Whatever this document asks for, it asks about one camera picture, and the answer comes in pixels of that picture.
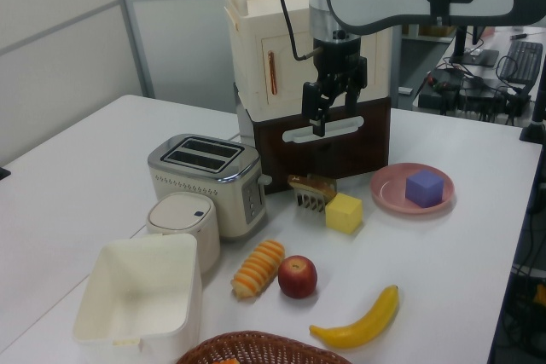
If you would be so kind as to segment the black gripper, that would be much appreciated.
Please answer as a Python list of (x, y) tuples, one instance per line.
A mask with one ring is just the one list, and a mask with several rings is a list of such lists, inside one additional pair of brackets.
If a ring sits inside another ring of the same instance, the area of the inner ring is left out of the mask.
[(317, 81), (305, 82), (302, 94), (302, 117), (312, 125), (315, 136), (325, 136), (329, 108), (342, 92), (339, 77), (347, 78), (346, 111), (354, 113), (361, 90), (368, 86), (367, 60), (361, 56), (361, 38), (340, 43), (313, 39), (319, 52), (313, 57)]

